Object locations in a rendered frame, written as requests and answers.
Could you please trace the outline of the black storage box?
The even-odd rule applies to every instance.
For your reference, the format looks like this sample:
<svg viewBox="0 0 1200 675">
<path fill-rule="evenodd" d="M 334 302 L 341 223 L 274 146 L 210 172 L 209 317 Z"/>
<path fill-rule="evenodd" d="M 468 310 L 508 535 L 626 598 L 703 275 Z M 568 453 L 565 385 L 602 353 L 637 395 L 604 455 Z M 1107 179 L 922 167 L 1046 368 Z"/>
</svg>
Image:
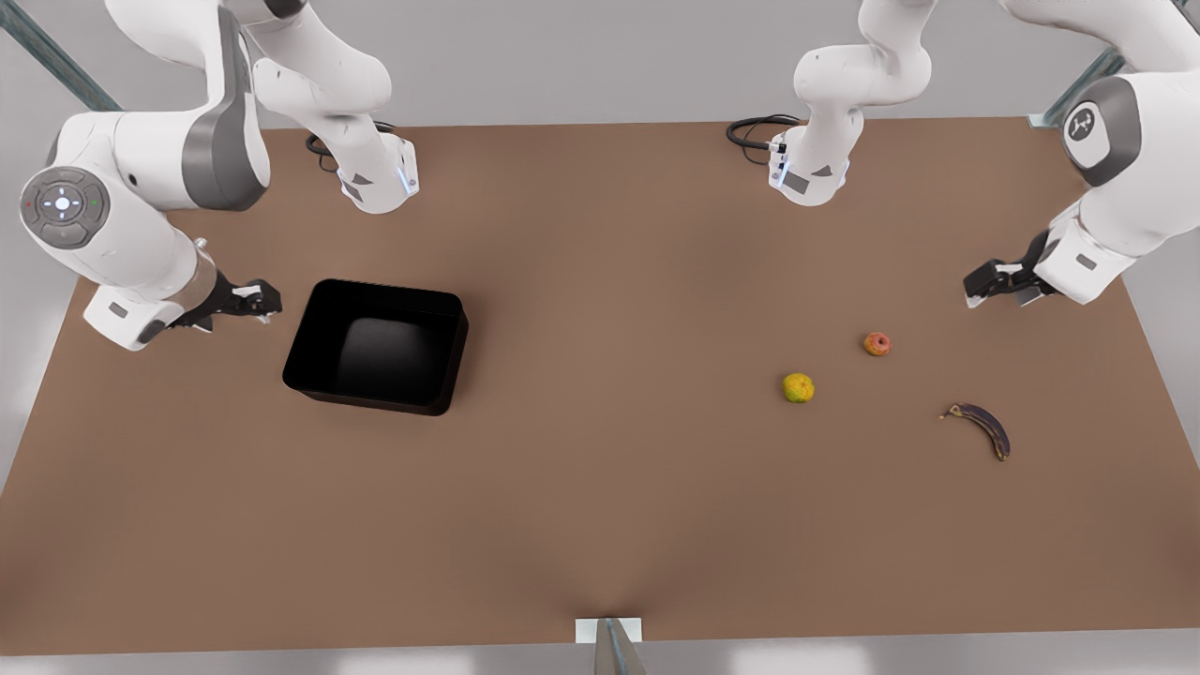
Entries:
<svg viewBox="0 0 1200 675">
<path fill-rule="evenodd" d="M 282 381 L 318 401 L 439 417 L 468 330 L 452 293 L 328 277 L 312 288 Z"/>
</svg>

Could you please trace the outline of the dark overripe banana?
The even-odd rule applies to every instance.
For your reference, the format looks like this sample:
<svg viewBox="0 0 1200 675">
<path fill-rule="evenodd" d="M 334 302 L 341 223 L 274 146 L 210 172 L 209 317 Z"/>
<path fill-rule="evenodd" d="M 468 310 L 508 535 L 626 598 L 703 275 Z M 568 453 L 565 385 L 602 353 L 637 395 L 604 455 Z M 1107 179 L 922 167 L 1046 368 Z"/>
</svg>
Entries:
<svg viewBox="0 0 1200 675">
<path fill-rule="evenodd" d="M 943 414 L 940 414 L 938 419 L 946 419 L 947 417 L 965 419 L 980 428 L 986 434 L 986 437 L 989 437 L 992 452 L 998 458 L 998 461 L 1007 461 L 1008 456 L 1010 456 L 1012 446 L 1006 428 L 989 411 L 973 404 L 956 402 L 952 404 Z"/>
</svg>

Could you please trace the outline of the silver frame post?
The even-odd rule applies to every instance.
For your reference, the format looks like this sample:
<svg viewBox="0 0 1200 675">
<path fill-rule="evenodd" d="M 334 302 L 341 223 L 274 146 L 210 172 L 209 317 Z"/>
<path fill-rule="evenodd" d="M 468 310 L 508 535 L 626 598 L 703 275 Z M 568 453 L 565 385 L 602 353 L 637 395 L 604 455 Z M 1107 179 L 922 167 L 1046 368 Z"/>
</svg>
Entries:
<svg viewBox="0 0 1200 675">
<path fill-rule="evenodd" d="M 1067 115 L 1067 112 L 1072 109 L 1076 98 L 1082 92 L 1084 89 L 1092 85 L 1096 80 L 1102 80 L 1103 78 L 1114 76 L 1121 72 L 1126 66 L 1126 60 L 1123 56 L 1118 55 L 1118 52 L 1112 50 L 1112 48 L 1106 48 L 1102 52 L 1097 59 L 1088 65 L 1088 68 L 1076 77 L 1076 80 L 1061 94 L 1058 98 L 1046 108 L 1045 112 L 1039 112 L 1039 114 L 1032 114 L 1026 118 L 1030 129 L 1058 129 Z"/>
<path fill-rule="evenodd" d="M 575 619 L 575 638 L 594 646 L 592 675 L 648 675 L 636 649 L 642 619 Z"/>
<path fill-rule="evenodd" d="M 68 92 L 94 112 L 122 112 L 115 98 L 86 73 L 85 68 L 62 50 L 55 38 L 17 4 L 0 0 L 0 26 L 46 68 Z"/>
</svg>

